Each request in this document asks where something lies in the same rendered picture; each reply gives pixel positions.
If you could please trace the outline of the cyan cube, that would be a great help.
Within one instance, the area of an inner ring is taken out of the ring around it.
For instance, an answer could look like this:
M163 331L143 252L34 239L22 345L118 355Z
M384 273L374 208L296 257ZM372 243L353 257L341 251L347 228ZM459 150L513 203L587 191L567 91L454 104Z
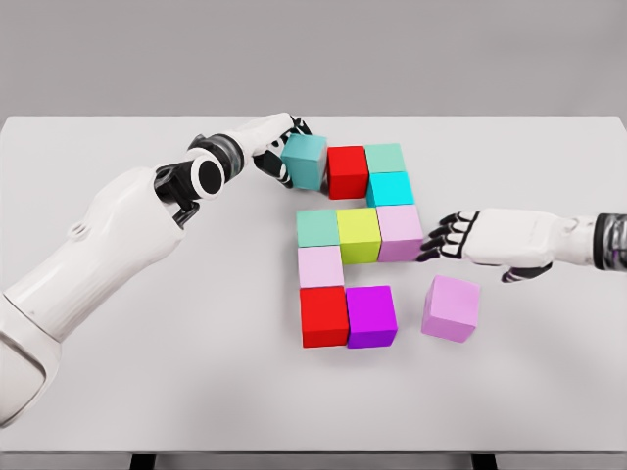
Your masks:
M372 173L365 197L369 208L414 204L410 179L405 171Z

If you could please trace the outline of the vivid purple cube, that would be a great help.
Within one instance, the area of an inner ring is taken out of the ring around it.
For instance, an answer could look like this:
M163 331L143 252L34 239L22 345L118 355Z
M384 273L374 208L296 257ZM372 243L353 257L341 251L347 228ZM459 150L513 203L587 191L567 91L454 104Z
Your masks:
M346 290L346 300L350 324L347 347L390 347L398 332L391 287L349 287Z

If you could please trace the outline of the light lilac cube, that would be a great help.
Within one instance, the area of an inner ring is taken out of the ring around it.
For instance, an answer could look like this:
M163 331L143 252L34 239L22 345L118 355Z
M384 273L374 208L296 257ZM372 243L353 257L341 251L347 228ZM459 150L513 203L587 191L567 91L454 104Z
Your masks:
M416 205L379 206L376 212L381 235L378 261L414 261L423 241Z

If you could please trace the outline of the orchid pink cube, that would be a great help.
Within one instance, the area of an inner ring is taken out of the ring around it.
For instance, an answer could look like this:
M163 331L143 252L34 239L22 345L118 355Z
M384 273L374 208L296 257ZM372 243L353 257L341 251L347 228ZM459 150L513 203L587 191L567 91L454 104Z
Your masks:
M421 332L464 343L478 324L481 287L454 277L436 275L425 298Z

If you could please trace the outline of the pale pink cube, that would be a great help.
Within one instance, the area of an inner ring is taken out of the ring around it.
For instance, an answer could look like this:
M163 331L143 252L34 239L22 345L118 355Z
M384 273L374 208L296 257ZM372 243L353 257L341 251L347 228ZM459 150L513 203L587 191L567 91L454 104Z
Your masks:
M337 287L345 284L339 246L307 247L298 249L300 287Z

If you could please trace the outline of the yellow-green cube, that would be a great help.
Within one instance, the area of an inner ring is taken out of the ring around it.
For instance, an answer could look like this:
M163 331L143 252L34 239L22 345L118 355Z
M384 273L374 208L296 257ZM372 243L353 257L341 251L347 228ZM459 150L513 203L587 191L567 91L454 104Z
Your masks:
M343 263L377 262L382 239L376 209L337 210L336 217Z

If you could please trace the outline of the red cube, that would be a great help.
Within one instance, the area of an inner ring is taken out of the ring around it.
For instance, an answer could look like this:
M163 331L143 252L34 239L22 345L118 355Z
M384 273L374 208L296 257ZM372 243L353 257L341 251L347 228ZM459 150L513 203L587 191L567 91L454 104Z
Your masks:
M369 171L364 146L336 146L327 150L328 196L331 200L365 197Z
M344 287L301 289L300 312L304 348L347 345L350 324Z

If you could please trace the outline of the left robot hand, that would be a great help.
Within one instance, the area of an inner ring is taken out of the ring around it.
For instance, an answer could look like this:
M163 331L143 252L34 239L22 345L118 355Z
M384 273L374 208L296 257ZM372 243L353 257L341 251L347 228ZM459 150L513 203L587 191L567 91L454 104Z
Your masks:
M259 117L251 121L251 125L257 135L252 154L254 166L283 187L292 189L293 179L281 155L292 135L312 135L310 127L302 117L289 113Z

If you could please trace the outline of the mint green cube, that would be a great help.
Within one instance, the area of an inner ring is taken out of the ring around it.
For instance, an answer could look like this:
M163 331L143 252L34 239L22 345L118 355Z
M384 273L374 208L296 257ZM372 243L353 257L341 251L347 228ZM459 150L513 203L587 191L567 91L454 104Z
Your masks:
M370 174L407 170L400 143L368 144L363 147Z
M340 245L335 210L298 211L296 224L299 248Z

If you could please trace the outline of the teal cube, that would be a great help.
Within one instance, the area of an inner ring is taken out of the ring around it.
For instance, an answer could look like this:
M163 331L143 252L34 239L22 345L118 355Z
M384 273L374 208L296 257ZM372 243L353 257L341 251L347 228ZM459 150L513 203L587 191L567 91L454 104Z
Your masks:
M327 163L327 139L294 133L288 138L281 159L294 187L319 191Z

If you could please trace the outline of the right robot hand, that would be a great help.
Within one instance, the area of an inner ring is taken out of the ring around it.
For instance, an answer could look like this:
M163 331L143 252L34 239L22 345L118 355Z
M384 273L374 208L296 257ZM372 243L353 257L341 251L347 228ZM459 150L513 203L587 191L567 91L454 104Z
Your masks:
M553 267L562 228L563 220L548 212L458 211L439 221L416 260L465 259L477 265L505 266L502 282L526 281Z

